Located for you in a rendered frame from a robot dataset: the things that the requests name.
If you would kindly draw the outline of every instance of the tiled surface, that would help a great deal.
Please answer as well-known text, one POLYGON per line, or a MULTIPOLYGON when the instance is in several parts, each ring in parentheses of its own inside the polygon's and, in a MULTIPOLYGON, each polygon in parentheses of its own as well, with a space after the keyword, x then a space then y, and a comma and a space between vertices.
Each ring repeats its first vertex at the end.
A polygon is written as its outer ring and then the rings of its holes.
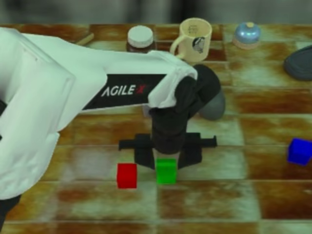
MULTIPOLYGON (((132 25, 14 25, 23 32, 57 35, 87 46, 125 51, 132 25)), ((148 25, 157 47, 168 50, 178 25, 148 25)), ((5 234, 310 234, 312 164, 289 164, 293 137, 312 139, 310 82, 282 68, 293 51, 312 44, 312 25, 261 25, 262 44, 243 51, 231 44, 235 25, 214 25, 210 66, 223 86, 227 110, 216 122, 199 116, 188 131, 218 137, 199 165, 178 172, 172 186, 157 186, 138 167, 138 189, 118 190, 116 164, 133 152, 117 142, 148 133, 140 107, 80 114, 61 132, 50 166, 8 215, 5 234)))

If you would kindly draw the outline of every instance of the jar lid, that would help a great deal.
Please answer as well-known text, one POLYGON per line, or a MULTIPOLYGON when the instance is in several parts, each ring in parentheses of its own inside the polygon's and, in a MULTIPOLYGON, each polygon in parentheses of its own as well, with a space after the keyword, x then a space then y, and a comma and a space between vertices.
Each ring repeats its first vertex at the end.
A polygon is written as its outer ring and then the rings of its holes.
POLYGON ((154 41, 153 31, 146 26, 135 26, 128 32, 128 43, 135 48, 145 48, 154 41))

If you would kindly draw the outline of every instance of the beige mug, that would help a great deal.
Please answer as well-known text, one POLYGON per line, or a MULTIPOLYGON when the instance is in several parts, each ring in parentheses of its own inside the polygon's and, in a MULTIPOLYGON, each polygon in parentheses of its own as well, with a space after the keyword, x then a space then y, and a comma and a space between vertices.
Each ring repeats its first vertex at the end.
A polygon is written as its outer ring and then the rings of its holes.
POLYGON ((209 52, 212 34, 211 25, 204 19, 190 18, 180 24, 180 35, 170 47, 170 53, 175 54, 178 48, 179 59, 187 62, 201 62, 209 52))

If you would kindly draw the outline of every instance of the gold knob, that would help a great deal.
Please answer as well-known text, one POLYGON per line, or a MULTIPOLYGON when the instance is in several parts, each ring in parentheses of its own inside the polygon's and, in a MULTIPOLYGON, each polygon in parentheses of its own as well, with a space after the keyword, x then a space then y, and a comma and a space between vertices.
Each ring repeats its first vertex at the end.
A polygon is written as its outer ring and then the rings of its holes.
POLYGON ((252 28, 254 26, 254 23, 248 22, 246 25, 247 25, 247 27, 252 28))

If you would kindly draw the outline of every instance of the cube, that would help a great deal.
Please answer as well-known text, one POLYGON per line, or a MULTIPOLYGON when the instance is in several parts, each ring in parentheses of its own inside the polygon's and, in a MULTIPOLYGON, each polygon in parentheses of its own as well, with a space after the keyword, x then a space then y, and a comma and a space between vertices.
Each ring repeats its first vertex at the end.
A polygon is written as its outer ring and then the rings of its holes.
POLYGON ((175 158, 156 159, 156 176, 158 184, 175 184, 177 166, 175 158))
POLYGON ((312 142, 294 138, 288 147, 288 162, 306 166, 312 157, 312 142))
POLYGON ((137 165, 135 163, 117 164, 117 187, 119 189, 137 188, 137 165))

